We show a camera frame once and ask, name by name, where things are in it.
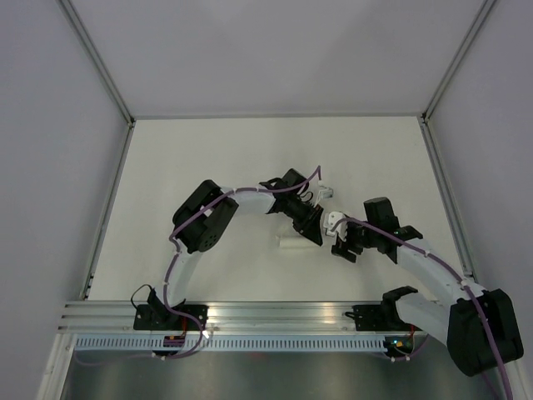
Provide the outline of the right aluminium frame post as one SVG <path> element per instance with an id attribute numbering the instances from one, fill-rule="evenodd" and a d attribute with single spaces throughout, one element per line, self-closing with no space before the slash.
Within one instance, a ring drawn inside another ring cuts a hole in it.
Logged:
<path id="1" fill-rule="evenodd" d="M 481 33 L 482 28 L 486 25 L 487 20 L 490 18 L 494 8 L 498 5 L 498 0 L 484 0 L 476 15 L 474 16 L 470 26 L 468 27 L 465 36 L 462 38 L 459 47 L 456 49 L 451 62 L 446 67 L 444 75 L 439 81 L 436 90 L 431 95 L 429 102 L 425 109 L 421 113 L 421 119 L 428 121 L 436 111 L 441 99 L 446 93 L 446 90 L 451 85 L 451 82 L 458 72 L 461 64 L 468 55 L 471 47 L 475 43 L 476 39 Z"/>

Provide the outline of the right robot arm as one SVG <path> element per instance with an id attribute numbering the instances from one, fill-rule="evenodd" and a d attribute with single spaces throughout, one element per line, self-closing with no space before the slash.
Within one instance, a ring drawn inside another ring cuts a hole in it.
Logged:
<path id="1" fill-rule="evenodd" d="M 329 212 L 323 227 L 335 238 L 332 254 L 353 263 L 365 249 L 375 249 L 415 276 L 430 292 L 426 298 L 411 286 L 382 296 L 380 318 L 390 329 L 412 325 L 446 346 L 468 377 L 499 368 L 524 355 L 511 298 L 488 290 L 439 257 L 412 226 L 400 225 L 391 201 L 376 197 L 364 203 L 366 220 Z"/>

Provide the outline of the left aluminium frame post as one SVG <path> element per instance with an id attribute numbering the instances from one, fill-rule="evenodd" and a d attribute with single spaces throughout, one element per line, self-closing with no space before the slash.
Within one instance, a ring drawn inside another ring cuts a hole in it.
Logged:
<path id="1" fill-rule="evenodd" d="M 100 52 L 98 51 L 94 41 L 92 40 L 90 32 L 87 30 L 86 24 L 81 18 L 73 1 L 71 0 L 57 0 L 56 4 L 62 11 L 74 35 L 80 42 L 83 51 L 86 53 L 89 62 L 95 69 L 104 89 L 122 118 L 129 127 L 132 127 L 136 121 L 123 96 L 121 95 L 111 73 L 109 72 L 106 63 L 104 62 Z"/>

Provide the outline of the white cloth napkin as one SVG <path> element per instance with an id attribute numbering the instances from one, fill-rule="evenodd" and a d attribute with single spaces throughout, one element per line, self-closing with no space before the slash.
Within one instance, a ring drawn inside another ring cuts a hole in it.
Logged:
<path id="1" fill-rule="evenodd" d="M 278 236 L 276 240 L 277 246 L 281 250 L 314 250 L 321 247 L 321 245 L 300 235 Z"/>

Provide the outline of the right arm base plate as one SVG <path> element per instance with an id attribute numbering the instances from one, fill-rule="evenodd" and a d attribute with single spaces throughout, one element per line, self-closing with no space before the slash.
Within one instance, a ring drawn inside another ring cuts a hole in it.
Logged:
<path id="1" fill-rule="evenodd" d="M 357 304 L 351 311 L 344 312 L 350 318 L 358 332 L 418 332 L 420 329 L 412 324 L 403 322 L 393 307 L 380 304 Z"/>

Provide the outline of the aluminium frame post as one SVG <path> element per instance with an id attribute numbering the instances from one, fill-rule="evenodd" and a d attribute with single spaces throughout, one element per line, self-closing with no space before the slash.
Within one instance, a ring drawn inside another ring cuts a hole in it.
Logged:
<path id="1" fill-rule="evenodd" d="M 74 35 L 80 42 L 83 51 L 86 53 L 89 62 L 95 69 L 104 89 L 122 118 L 129 127 L 132 127 L 136 121 L 123 96 L 121 95 L 111 73 L 109 72 L 106 63 L 104 62 L 100 52 L 98 51 L 94 41 L 92 40 L 90 32 L 87 30 L 86 24 L 81 18 L 73 1 L 71 0 L 57 0 L 56 4 L 62 11 Z"/>
<path id="2" fill-rule="evenodd" d="M 459 47 L 456 49 L 451 62 L 446 67 L 444 75 L 439 81 L 436 90 L 431 95 L 429 102 L 425 109 L 421 113 L 421 119 L 428 121 L 436 111 L 441 99 L 446 93 L 446 90 L 451 85 L 451 82 L 458 72 L 461 64 L 468 55 L 471 47 L 475 43 L 476 39 L 481 33 L 482 28 L 486 25 L 487 20 L 490 18 L 494 8 L 498 5 L 498 0 L 484 0 L 476 15 L 474 16 L 470 26 L 468 27 L 465 36 L 462 38 Z"/>

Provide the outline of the left side aluminium rail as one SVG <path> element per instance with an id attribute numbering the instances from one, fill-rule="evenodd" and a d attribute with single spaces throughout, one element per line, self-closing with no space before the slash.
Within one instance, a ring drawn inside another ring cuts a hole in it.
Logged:
<path id="1" fill-rule="evenodd" d="M 122 171 L 124 169 L 124 165 L 127 159 L 127 153 L 130 147 L 130 143 L 132 140 L 132 136 L 134 133 L 136 123 L 137 121 L 133 119 L 127 125 L 126 136 L 124 138 L 124 142 L 122 146 L 120 147 L 120 153 L 118 154 L 116 166 L 112 170 L 110 187 L 105 197 L 105 202 L 103 204 L 103 209 L 102 209 L 102 215 L 97 225 L 97 231 L 95 233 L 95 238 L 93 240 L 93 243 L 90 247 L 90 251 L 88 254 L 86 271 L 84 273 L 82 286 L 80 287 L 79 294 L 77 295 L 78 300 L 84 301 L 84 300 L 87 300 L 89 297 L 94 272 L 97 268 L 98 259 L 102 251 L 102 245 L 105 240 L 107 225 L 109 223 L 109 220 L 112 214 L 112 208 L 115 203 L 118 186 L 120 184 L 120 180 L 122 177 Z"/>

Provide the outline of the front aluminium rail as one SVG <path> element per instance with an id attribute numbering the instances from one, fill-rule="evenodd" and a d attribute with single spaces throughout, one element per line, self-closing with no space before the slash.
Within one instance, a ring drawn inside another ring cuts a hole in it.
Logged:
<path id="1" fill-rule="evenodd" d="M 188 301 L 183 308 L 205 308 L 202 319 L 222 335 L 408 334 L 409 325 L 391 330 L 371 322 L 361 310 L 373 302 L 208 302 Z M 132 333 L 137 310 L 128 301 L 72 301 L 61 311 L 60 333 Z"/>

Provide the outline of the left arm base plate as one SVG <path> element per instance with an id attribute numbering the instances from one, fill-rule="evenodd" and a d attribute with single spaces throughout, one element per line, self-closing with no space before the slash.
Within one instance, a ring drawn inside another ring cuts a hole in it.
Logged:
<path id="1" fill-rule="evenodd" d="M 176 310 L 193 316 L 204 328 L 207 323 L 208 306 L 206 304 L 184 303 Z M 198 332 L 198 325 L 189 317 L 176 315 L 163 309 L 162 315 L 158 315 L 147 305 L 139 305 L 134 318 L 133 329 L 136 331 L 186 331 Z"/>

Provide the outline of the back aluminium frame rail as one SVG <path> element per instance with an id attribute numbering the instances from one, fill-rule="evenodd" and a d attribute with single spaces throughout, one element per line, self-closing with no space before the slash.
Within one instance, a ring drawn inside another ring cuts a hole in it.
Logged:
<path id="1" fill-rule="evenodd" d="M 388 118 L 418 117 L 422 112 L 240 112 L 240 113 L 193 113 L 169 115 L 137 115 L 136 121 L 187 120 L 187 119 L 241 119 L 241 118 Z"/>

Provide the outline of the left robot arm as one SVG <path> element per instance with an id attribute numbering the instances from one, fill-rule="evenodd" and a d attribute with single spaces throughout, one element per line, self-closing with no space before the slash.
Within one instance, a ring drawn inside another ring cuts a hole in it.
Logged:
<path id="1" fill-rule="evenodd" d="M 296 233 L 321 246 L 323 208 L 302 198 L 310 181 L 320 176 L 319 167 L 310 177 L 291 168 L 282 177 L 255 187 L 221 187 L 211 179 L 203 181 L 172 217 L 174 228 L 169 241 L 176 251 L 162 285 L 152 288 L 148 295 L 153 321 L 165 330 L 180 324 L 182 310 L 177 305 L 186 299 L 187 286 L 199 260 L 220 241 L 234 217 L 282 213 L 291 219 Z"/>

